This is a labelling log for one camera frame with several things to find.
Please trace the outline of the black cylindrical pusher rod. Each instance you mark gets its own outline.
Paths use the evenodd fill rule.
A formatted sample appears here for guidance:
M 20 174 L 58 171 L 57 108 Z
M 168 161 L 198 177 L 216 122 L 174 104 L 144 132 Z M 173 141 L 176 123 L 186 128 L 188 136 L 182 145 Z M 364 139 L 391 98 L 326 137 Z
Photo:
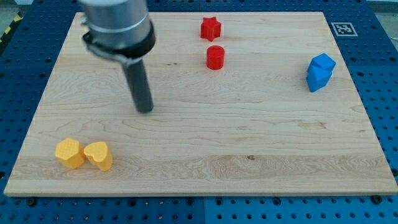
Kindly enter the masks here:
M 143 61 L 124 64 L 122 68 L 136 110 L 140 113 L 151 112 L 154 104 Z

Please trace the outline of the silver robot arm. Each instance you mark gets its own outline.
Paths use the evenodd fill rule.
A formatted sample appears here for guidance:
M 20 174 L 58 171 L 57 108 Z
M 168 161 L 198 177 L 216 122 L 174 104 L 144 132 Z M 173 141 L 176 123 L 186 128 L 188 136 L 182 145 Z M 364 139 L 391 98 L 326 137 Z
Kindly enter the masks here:
M 152 111 L 154 104 L 143 58 L 155 45 L 154 26 L 145 0 L 79 0 L 88 28 L 86 48 L 123 68 L 136 110 Z

